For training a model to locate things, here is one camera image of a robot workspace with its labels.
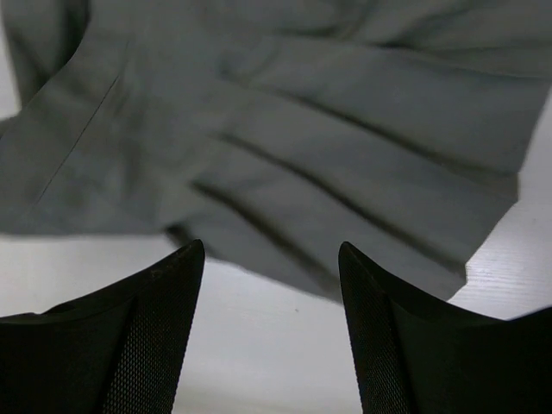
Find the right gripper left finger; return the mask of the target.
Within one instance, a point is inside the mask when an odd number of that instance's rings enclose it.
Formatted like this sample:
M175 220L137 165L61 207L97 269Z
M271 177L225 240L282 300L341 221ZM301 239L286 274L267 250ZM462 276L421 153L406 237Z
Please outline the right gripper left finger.
M204 261L193 241L44 313L3 317L2 412L171 412Z

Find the grey pleated skirt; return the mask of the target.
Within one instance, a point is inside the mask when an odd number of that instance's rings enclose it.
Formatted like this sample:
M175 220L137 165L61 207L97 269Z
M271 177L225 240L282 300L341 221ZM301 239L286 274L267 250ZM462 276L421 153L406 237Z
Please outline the grey pleated skirt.
M548 1L4 1L7 235L203 241L339 301L351 242L442 299L518 200Z

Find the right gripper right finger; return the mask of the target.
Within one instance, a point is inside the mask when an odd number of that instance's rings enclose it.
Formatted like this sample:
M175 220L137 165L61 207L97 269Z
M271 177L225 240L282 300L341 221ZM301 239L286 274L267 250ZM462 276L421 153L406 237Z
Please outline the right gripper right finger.
M550 309L483 316L403 281L350 243L338 263L364 412L550 412Z

